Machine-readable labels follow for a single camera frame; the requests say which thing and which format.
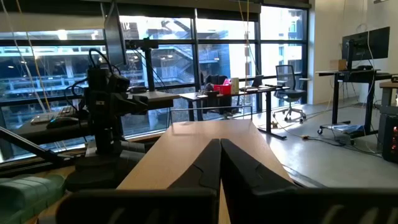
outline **desk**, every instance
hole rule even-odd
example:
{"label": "desk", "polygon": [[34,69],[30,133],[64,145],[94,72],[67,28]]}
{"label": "desk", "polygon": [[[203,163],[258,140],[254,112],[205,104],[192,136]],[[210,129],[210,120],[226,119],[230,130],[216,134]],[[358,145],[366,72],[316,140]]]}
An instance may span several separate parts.
{"label": "desk", "polygon": [[[166,189],[188,169],[214,138],[231,140],[268,169],[292,182],[252,121],[232,119],[173,123],[121,182],[118,189]],[[229,223],[222,186],[219,223]]]}
{"label": "desk", "polygon": [[391,79],[390,73],[379,73],[377,70],[361,70],[361,71],[326,71],[326,72],[316,72],[320,77],[324,76],[335,76],[335,85],[333,88],[333,109],[332,109],[332,117],[331,124],[320,126],[319,134],[322,133],[322,129],[333,129],[338,131],[333,127],[333,125],[341,125],[341,124],[350,124],[350,121],[343,121],[337,123],[337,113],[338,113],[338,94],[339,94],[339,82],[353,82],[353,83],[367,83],[368,87],[368,97],[366,100],[366,115],[365,115],[365,124],[364,124],[364,132],[357,132],[351,134],[351,139],[367,136],[371,134],[377,134],[377,131],[371,131],[371,120],[372,120],[372,107],[373,107],[373,95],[374,95],[374,86],[375,82],[379,80],[387,80]]}
{"label": "desk", "polygon": [[173,100],[180,98],[180,95],[164,93],[161,91],[146,91],[145,93],[129,93],[134,96],[148,97],[148,110],[173,107]]}
{"label": "desk", "polygon": [[[161,91],[147,91],[146,93],[138,94],[130,93],[129,95],[148,97],[148,110],[173,107],[173,100],[180,98],[179,95]],[[13,130],[13,132],[36,144],[45,144],[90,135],[86,121],[81,121],[81,128],[78,124],[53,129],[47,129],[46,126],[47,123],[31,125],[30,121],[28,121],[19,129]]]}
{"label": "desk", "polygon": [[[263,89],[260,89],[258,91],[248,91],[248,92],[242,92],[240,91],[237,94],[232,94],[232,95],[217,95],[217,98],[222,98],[222,97],[231,97],[231,96],[243,96],[243,95],[250,95],[250,94],[261,94],[261,93],[266,93],[266,130],[265,132],[267,134],[270,134],[274,137],[277,137],[279,139],[285,139],[285,136],[278,136],[276,134],[273,134],[271,132],[271,92],[277,91],[277,90],[288,90],[289,87],[282,87],[282,88],[273,88],[273,87],[265,87]],[[184,93],[180,94],[181,98],[186,99],[188,101],[188,108],[192,109],[193,108],[193,102],[196,102],[197,108],[201,108],[201,102],[203,100],[207,100],[207,97],[200,98],[197,96],[198,93]],[[188,111],[189,114],[189,120],[194,121],[195,117],[193,114],[193,110]],[[198,115],[198,120],[203,121],[203,117],[201,114],[201,110],[197,110],[197,115]]]}

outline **glass wall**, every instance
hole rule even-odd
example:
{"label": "glass wall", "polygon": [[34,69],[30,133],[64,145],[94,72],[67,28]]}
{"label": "glass wall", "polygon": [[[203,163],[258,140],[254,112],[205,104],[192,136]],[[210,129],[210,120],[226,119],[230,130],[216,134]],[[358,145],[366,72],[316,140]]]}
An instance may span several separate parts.
{"label": "glass wall", "polygon": [[[249,23],[243,22],[240,15],[234,17],[229,14],[223,17],[230,19],[224,20],[203,15],[195,18],[194,13],[191,17],[162,16],[120,16],[126,41],[147,37],[159,40],[159,48],[151,52],[150,64],[146,64],[144,53],[140,50],[127,50],[127,65],[120,69],[121,75],[130,80],[131,86],[148,87],[148,69],[154,70],[153,79],[158,91],[174,94],[198,91],[204,87],[210,75],[239,78],[240,87],[251,85],[256,75],[264,75],[263,83],[276,84],[276,65],[293,65],[299,77],[307,75],[306,10],[263,6],[262,13],[254,17],[251,15]],[[20,128],[34,116],[43,113],[34,90],[47,111],[50,110],[45,103],[45,95],[49,98],[51,111],[61,110],[67,105],[63,97],[64,89],[86,77],[90,65],[88,50],[96,48],[106,54],[102,29],[82,27],[81,30],[43,30],[28,32],[28,35],[34,40],[33,49],[24,42],[27,39],[25,32],[15,32],[14,35],[0,32],[0,118],[7,129]],[[13,38],[21,40],[19,49],[10,45]],[[104,63],[98,54],[93,54],[93,57],[95,62]],[[83,92],[77,89],[76,93],[82,95]],[[231,101],[232,106],[251,105],[254,112],[265,108],[265,97],[257,98],[256,95],[232,97]],[[286,103],[272,97],[273,108],[284,105]],[[171,109],[184,108],[188,108],[187,101],[176,99]],[[249,108],[245,111],[240,109],[235,116],[249,111]],[[171,121],[188,120],[188,111],[172,112],[171,117],[170,114],[170,108],[162,108],[151,110],[146,115],[125,115],[122,117],[124,135],[161,131]],[[222,115],[205,113],[203,118],[216,119],[222,118]],[[61,151],[65,150],[65,146],[71,148],[83,143],[83,138],[78,138],[44,144],[42,147]],[[12,150],[14,157],[4,156],[6,153],[3,153],[4,160],[31,156],[15,146]]]}

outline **wooden table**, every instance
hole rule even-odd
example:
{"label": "wooden table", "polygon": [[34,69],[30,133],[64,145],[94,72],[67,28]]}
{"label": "wooden table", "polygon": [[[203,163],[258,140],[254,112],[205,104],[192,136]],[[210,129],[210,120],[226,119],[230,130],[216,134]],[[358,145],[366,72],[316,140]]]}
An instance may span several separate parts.
{"label": "wooden table", "polygon": [[[292,182],[251,120],[174,123],[122,181],[121,190],[166,189],[177,180],[214,138],[226,138],[268,169]],[[223,187],[219,223],[229,223]]]}

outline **cable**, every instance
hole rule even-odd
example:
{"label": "cable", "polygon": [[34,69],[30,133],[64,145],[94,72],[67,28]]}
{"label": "cable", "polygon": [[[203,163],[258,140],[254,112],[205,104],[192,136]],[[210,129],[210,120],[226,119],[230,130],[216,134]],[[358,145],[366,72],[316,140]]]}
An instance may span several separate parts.
{"label": "cable", "polygon": [[42,108],[43,112],[46,113],[46,110],[45,110],[45,107],[44,107],[44,105],[42,103],[42,100],[40,99],[39,94],[36,91],[36,88],[35,88],[35,85],[34,85],[34,82],[33,82],[33,78],[32,78],[32,74],[30,73],[29,67],[27,66],[27,62],[26,62],[24,56],[21,53],[22,51],[19,49],[17,40],[15,38],[15,34],[14,34],[14,28],[12,27],[11,19],[10,19],[9,14],[7,12],[7,9],[6,9],[5,5],[4,5],[4,1],[3,0],[0,0],[0,1],[1,1],[2,9],[3,9],[3,11],[4,11],[5,15],[6,15],[6,21],[7,21],[7,24],[9,26],[9,28],[10,28],[10,31],[11,31],[12,38],[14,40],[15,46],[17,47],[19,56],[21,57],[21,60],[22,60],[23,64],[25,65],[25,68],[27,70],[27,74],[29,76],[30,83],[32,84],[32,88],[33,88],[34,94],[35,94],[37,100],[39,101],[39,105]]}
{"label": "cable", "polygon": [[120,72],[120,69],[117,67],[117,66],[115,66],[115,65],[111,65],[113,68],[115,68],[118,72],[119,72],[119,75],[122,75],[122,73]]}
{"label": "cable", "polygon": [[93,52],[93,51],[97,52],[103,59],[105,59],[106,64],[108,65],[109,71],[110,71],[110,72],[112,73],[112,75],[113,75],[113,70],[112,70],[111,62],[109,62],[108,58],[107,58],[104,54],[102,54],[101,51],[99,51],[99,50],[97,50],[97,49],[89,49],[89,50],[88,50],[88,56],[89,56],[89,58],[90,58],[90,60],[91,60],[91,63],[93,64],[93,66],[98,67],[98,66],[96,65],[96,63],[94,62],[94,59],[93,59],[93,56],[92,56],[92,52]]}
{"label": "cable", "polygon": [[[19,1],[16,0],[16,3],[17,3],[17,7],[18,7],[19,14],[22,15],[22,10],[21,10],[21,7],[20,7],[20,5],[19,5]],[[34,49],[33,49],[32,42],[30,41],[30,38],[29,38],[28,33],[25,32],[25,34],[26,34],[26,38],[27,38],[27,41],[28,41],[29,46],[30,46],[30,50],[32,51],[33,61],[34,61],[34,63],[35,63],[35,68],[36,68],[36,73],[37,73],[37,76],[39,76],[39,82],[40,82],[40,85],[42,86],[42,89],[43,89],[43,95],[44,95],[45,102],[46,102],[46,104],[47,104],[47,108],[49,109],[49,112],[52,112],[52,109],[51,109],[49,100],[47,99],[47,94],[46,94],[46,92],[45,92],[45,87],[44,87],[44,84],[43,84],[42,76],[40,75],[39,66],[37,65],[37,62],[36,62],[36,56],[35,56],[35,51],[34,51]]]}
{"label": "cable", "polygon": [[[67,100],[67,103],[68,103],[70,106],[72,106],[73,109],[75,109],[75,111],[78,113],[77,120],[78,120],[78,122],[79,122],[79,128],[80,128],[80,130],[81,130],[82,127],[81,127],[81,122],[80,122],[79,109],[78,109],[75,105],[73,105],[73,103],[72,103],[71,101],[69,101],[68,96],[67,96],[67,90],[68,90],[69,88],[72,88],[72,87],[78,87],[78,88],[81,88],[81,89],[84,89],[84,88],[81,87],[81,86],[73,86],[73,85],[70,85],[70,86],[68,86],[66,89],[64,89],[64,91],[63,91],[63,96],[64,96],[65,99]],[[85,140],[85,142],[87,142],[86,136],[83,135],[83,139]]]}

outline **black office chair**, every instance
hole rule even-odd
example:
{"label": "black office chair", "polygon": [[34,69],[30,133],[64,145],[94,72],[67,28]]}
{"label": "black office chair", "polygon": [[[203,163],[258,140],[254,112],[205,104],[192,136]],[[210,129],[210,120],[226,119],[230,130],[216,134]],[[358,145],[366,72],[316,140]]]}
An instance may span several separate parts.
{"label": "black office chair", "polygon": [[[273,112],[273,117],[275,118],[276,113],[282,112],[285,114],[286,112],[286,117],[285,121],[291,120],[291,118],[288,118],[288,116],[292,115],[292,112],[300,113],[300,122],[303,121],[303,119],[307,118],[307,115],[303,112],[303,110],[292,108],[292,102],[295,102],[301,97],[306,95],[306,91],[296,89],[296,76],[294,73],[294,68],[293,65],[277,65],[275,66],[276,68],[276,77],[277,77],[277,82],[279,85],[284,85],[289,87],[290,89],[288,90],[279,90],[274,93],[274,96],[278,99],[284,100],[286,102],[289,102],[289,108]],[[307,81],[308,79],[306,78],[301,78],[299,79],[302,81],[300,88],[302,88],[304,81]]]}
{"label": "black office chair", "polygon": [[[205,80],[205,84],[207,85],[208,83],[214,84],[214,85],[222,85],[224,81],[228,77],[225,75],[208,75]],[[207,100],[203,101],[203,107],[219,107],[219,106],[231,106],[232,104],[232,97],[224,97],[222,99],[219,99],[217,97],[208,97]],[[224,114],[225,112],[232,112],[232,109],[224,109],[220,108],[218,110],[203,110],[203,113],[207,112],[212,112],[212,113],[219,113],[219,114]]]}

